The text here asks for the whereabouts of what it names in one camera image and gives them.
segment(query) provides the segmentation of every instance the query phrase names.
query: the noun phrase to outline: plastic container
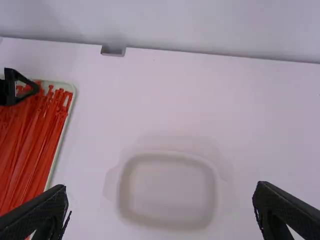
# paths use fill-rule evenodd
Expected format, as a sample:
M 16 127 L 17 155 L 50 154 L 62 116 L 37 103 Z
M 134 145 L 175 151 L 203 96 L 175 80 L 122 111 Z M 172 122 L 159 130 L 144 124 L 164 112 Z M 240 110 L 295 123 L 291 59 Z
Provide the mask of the plastic container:
M 107 173 L 103 194 L 125 221 L 200 230 L 219 218 L 222 182 L 231 180 L 226 168 L 206 138 L 145 136 Z

